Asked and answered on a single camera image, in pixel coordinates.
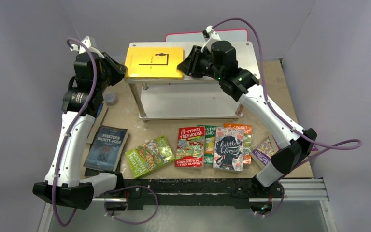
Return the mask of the yellow book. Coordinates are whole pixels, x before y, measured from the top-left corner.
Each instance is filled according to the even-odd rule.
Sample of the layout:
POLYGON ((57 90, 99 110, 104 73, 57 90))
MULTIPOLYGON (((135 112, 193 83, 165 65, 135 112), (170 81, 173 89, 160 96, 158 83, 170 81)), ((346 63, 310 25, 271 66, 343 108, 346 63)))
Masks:
POLYGON ((131 47, 125 66, 127 79, 182 79, 177 65, 184 60, 180 47, 131 47))

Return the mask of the purple Treehouse book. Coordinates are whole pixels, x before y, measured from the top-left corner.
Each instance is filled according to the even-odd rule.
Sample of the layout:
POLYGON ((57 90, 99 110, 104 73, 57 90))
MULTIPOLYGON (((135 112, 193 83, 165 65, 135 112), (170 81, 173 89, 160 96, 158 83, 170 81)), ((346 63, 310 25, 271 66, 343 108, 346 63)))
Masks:
POLYGON ((269 137, 267 137, 250 152, 253 161, 260 167, 260 169, 263 169, 268 163, 270 163, 271 157, 274 154, 275 151, 269 137))

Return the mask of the Nineteen Eighty-Four blue book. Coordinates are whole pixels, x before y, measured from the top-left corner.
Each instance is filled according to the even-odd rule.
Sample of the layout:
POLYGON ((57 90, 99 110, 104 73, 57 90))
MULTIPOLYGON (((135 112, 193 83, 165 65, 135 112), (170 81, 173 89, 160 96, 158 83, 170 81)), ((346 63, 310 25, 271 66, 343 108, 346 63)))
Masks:
POLYGON ((100 126, 84 167, 97 171, 114 171, 128 137, 128 129, 100 126))

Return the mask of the green 65-Storey Treehouse book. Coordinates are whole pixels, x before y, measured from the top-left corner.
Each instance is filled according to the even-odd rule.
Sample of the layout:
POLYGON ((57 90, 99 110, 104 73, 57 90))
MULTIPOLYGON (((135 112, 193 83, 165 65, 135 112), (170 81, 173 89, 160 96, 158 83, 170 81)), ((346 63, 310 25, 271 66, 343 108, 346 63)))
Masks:
POLYGON ((142 177, 175 160, 165 136, 150 140, 125 153, 134 178, 142 177))

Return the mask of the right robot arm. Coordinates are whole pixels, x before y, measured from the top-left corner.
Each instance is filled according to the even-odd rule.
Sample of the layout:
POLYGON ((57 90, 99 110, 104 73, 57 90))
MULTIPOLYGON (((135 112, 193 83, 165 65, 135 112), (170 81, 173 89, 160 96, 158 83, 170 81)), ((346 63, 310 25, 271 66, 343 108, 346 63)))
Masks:
POLYGON ((177 69, 193 78, 210 77, 219 82, 220 88, 249 109, 271 132, 280 150, 270 162, 253 177, 252 191, 263 197, 271 185, 289 174, 311 153, 317 134, 304 129, 291 120, 278 105, 264 93, 264 86, 249 70, 239 67, 236 49, 228 41, 214 42, 210 50, 193 46, 177 69))

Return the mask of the Jane Eyre book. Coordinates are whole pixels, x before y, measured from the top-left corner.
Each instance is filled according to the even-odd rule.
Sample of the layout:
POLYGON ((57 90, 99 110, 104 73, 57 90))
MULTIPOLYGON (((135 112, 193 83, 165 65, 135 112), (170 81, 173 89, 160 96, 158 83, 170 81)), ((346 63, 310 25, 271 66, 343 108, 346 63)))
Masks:
POLYGON ((87 137, 87 140, 86 140, 87 144, 93 143, 94 138, 96 134, 98 133, 100 126, 102 125, 104 121, 107 111, 108 111, 108 105, 106 103, 102 103, 98 108, 98 113, 97 113, 97 116, 95 117, 94 124, 92 125, 89 135, 87 137))

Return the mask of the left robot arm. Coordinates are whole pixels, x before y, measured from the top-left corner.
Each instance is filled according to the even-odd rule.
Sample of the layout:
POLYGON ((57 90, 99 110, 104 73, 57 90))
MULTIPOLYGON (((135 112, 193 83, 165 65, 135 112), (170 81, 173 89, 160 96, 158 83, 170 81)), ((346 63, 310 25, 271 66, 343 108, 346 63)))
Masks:
POLYGON ((80 165, 89 133, 99 108, 103 104, 103 93, 108 86, 120 82, 126 66, 113 60, 106 52, 92 52, 97 68, 94 80, 93 65, 84 52, 76 56, 73 64, 75 76, 68 83, 63 95, 62 128, 52 165, 44 181, 34 184, 32 192, 47 203, 87 209, 92 199, 105 192, 114 198, 123 195, 125 185, 119 181, 120 173, 102 170, 89 179, 80 178, 80 165), (89 93, 96 82, 93 96, 89 93))

